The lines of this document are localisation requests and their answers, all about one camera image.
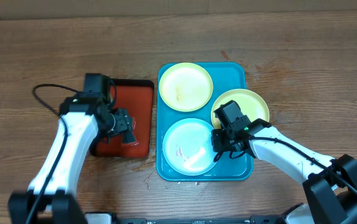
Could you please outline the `dark hourglass sponge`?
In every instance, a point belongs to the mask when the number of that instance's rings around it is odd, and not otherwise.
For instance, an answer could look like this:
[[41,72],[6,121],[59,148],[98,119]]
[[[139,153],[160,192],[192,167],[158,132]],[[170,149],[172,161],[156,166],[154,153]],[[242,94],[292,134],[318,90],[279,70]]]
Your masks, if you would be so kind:
[[135,146],[138,144],[138,140],[134,134],[136,127],[136,121],[132,117],[128,117],[127,131],[123,134],[122,147]]

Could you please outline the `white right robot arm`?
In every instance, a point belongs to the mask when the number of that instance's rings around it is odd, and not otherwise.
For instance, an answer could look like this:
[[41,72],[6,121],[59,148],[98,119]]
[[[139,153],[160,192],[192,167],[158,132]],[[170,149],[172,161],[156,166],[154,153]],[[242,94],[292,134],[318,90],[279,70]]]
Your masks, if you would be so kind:
[[211,132],[216,159],[223,153],[249,154],[302,185],[306,204],[296,205],[281,223],[357,223],[357,160],[335,159],[285,137],[267,121],[241,119]]

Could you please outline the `light blue plate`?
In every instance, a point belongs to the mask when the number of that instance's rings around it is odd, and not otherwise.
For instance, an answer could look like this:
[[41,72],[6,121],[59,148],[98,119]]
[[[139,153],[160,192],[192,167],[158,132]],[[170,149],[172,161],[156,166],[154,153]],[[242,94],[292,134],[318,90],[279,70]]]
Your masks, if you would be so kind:
[[211,143],[213,126],[196,118],[181,119],[165,133],[162,152],[168,165],[179,174],[196,176],[215,166]]

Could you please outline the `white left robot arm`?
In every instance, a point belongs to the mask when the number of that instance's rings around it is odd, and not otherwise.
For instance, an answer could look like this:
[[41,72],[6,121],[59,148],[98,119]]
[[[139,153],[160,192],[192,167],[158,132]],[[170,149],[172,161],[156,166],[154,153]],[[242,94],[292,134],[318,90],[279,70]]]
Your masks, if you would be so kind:
[[12,223],[88,223],[75,197],[85,157],[101,139],[121,135],[136,142],[135,121],[123,108],[109,109],[99,97],[68,97],[60,105],[58,130],[50,152],[27,192],[8,201]]

